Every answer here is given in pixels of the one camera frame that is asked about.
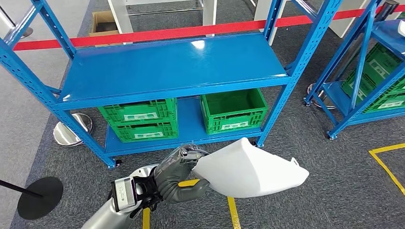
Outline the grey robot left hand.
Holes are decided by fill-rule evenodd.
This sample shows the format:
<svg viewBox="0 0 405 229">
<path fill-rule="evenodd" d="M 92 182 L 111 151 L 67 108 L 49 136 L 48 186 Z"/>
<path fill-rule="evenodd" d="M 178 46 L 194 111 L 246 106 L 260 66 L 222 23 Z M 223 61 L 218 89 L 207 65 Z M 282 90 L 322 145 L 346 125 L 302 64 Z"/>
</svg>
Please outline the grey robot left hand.
<svg viewBox="0 0 405 229">
<path fill-rule="evenodd" d="M 200 198 L 209 188 L 210 182 L 201 178 L 196 184 L 180 187 L 199 159 L 208 155 L 195 144 L 182 145 L 174 149 L 153 172 L 159 194 L 169 203 L 181 203 Z"/>
</svg>

